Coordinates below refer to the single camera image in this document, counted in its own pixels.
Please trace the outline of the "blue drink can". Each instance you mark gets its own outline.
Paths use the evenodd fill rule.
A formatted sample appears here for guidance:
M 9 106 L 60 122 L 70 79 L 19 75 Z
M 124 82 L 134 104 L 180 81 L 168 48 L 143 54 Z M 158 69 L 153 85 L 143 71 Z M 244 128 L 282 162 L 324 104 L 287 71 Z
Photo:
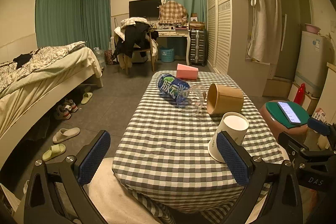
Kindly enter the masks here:
M 157 78 L 156 86 L 161 93 L 170 96 L 174 100 L 177 99 L 181 92 L 190 88 L 187 82 L 176 78 L 170 73 L 160 74 Z

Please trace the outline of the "green slipper near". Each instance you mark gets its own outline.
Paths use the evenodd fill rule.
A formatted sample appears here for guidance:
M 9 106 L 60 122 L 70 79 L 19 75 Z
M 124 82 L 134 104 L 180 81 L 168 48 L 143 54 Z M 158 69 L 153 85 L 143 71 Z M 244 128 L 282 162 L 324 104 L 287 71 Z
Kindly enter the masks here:
M 47 162 L 57 156 L 64 154 L 66 151 L 66 146 L 62 143 L 52 145 L 43 155 L 42 160 Z

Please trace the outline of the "white desk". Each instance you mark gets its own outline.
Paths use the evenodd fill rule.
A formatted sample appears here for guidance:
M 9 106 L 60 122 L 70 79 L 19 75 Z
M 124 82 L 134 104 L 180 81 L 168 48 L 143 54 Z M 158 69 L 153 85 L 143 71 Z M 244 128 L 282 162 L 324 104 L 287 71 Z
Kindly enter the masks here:
M 157 30 L 160 38 L 185 38 L 186 39 L 186 63 L 190 65 L 189 54 L 191 48 L 190 30 Z

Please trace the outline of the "black monitor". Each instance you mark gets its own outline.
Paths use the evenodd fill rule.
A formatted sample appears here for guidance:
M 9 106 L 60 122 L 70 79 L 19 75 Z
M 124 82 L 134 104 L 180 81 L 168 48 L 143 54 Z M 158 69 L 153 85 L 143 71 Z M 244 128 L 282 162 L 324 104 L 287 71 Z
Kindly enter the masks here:
M 137 0 L 129 2 L 129 16 L 142 18 L 159 17 L 161 0 Z

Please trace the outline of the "white slipper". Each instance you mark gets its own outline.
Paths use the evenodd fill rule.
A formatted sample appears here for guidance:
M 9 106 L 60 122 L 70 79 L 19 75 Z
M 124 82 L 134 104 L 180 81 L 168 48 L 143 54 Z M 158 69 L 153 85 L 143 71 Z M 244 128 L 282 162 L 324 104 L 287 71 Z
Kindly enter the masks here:
M 54 144 L 59 144 L 61 142 L 64 142 L 70 138 L 76 137 L 79 135 L 80 129 L 78 127 L 66 129 L 61 128 L 52 138 L 52 141 Z

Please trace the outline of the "white sneakers pair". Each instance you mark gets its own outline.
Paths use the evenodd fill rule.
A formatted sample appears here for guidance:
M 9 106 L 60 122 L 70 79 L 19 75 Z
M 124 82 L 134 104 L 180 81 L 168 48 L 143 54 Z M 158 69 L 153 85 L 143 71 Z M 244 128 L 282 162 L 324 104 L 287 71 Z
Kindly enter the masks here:
M 59 105 L 55 112 L 56 120 L 69 120 L 72 114 L 78 111 L 78 107 L 73 100 L 65 99 L 62 105 Z

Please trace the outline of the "white louvered wardrobe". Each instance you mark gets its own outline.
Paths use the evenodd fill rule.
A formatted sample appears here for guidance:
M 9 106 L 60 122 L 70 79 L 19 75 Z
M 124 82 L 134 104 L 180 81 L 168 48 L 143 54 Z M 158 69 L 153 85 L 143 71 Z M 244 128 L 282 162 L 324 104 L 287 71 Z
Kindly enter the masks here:
M 226 74 L 230 61 L 231 0 L 207 0 L 207 62 L 214 71 Z

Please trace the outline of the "pink basin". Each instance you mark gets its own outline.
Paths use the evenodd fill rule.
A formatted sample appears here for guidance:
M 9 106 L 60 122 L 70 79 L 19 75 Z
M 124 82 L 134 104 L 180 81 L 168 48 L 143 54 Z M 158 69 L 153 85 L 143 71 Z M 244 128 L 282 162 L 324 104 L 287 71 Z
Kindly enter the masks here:
M 319 27 L 314 26 L 312 24 L 308 24 L 308 23 L 305 24 L 305 27 L 306 27 L 306 31 L 312 34 L 319 34 L 319 31 L 321 30 Z

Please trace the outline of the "clear glass cup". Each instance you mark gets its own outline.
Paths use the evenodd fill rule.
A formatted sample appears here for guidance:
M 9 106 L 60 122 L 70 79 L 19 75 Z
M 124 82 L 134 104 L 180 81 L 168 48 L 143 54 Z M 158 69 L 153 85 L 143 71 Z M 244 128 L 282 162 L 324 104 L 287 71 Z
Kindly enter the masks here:
M 196 84 L 181 91 L 177 96 L 177 106 L 186 115 L 197 115 L 204 106 L 207 92 L 202 84 Z

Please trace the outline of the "grey checkered tablecloth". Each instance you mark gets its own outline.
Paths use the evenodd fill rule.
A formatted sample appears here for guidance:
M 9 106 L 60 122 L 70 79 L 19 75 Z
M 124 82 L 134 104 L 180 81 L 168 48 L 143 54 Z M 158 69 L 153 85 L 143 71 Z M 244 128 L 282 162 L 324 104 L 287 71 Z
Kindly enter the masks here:
M 182 112 L 158 90 L 157 78 L 152 77 L 126 128 L 112 170 L 163 223 L 174 223 L 173 210 L 219 223 L 243 189 L 207 149 L 221 117 L 206 109 L 196 115 Z

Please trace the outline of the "dark suitcase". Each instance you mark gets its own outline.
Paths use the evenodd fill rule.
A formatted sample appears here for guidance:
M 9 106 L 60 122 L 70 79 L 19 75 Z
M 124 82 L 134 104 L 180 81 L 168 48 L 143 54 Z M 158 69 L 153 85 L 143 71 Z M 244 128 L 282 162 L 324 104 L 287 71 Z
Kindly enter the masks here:
M 207 32 L 206 30 L 190 31 L 189 62 L 205 66 L 207 61 Z

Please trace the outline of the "pink box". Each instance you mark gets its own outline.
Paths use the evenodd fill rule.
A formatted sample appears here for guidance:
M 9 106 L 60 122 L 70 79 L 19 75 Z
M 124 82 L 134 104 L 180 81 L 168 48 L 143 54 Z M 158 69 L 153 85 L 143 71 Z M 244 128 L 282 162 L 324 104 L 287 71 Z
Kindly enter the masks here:
M 198 78 L 198 68 L 177 64 L 176 77 L 179 79 L 196 80 Z

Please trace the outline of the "white small fridge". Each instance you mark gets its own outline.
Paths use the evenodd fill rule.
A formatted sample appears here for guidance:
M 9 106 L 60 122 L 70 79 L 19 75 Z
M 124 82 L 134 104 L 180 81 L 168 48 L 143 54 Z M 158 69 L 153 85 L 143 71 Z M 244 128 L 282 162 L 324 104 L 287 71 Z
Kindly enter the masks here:
M 334 61 L 334 47 L 330 39 L 303 31 L 294 82 L 305 84 L 305 91 L 320 97 L 327 76 L 327 63 Z

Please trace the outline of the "blue laundry basket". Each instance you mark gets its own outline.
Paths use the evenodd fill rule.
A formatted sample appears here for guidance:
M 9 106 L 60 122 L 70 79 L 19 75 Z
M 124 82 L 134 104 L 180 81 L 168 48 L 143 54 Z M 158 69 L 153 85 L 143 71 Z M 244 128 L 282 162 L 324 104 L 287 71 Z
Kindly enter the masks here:
M 172 63 L 174 61 L 174 48 L 164 48 L 160 49 L 160 58 L 163 63 Z

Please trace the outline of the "green round stool top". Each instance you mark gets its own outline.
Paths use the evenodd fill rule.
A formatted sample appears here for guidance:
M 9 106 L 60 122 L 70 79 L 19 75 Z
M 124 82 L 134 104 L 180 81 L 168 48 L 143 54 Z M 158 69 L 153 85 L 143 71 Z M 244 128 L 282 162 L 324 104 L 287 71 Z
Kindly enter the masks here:
M 310 118 L 309 114 L 297 103 L 295 102 L 288 102 L 288 105 L 291 107 L 291 109 L 295 112 L 296 116 L 298 116 L 300 120 L 300 125 L 307 124 L 308 119 Z M 281 123 L 286 128 L 294 128 L 298 127 L 297 124 L 291 124 L 290 121 L 287 119 L 283 111 L 280 109 L 280 106 L 278 105 L 278 101 L 274 102 L 267 102 L 265 104 L 265 107 L 268 111 L 268 113 L 279 123 Z

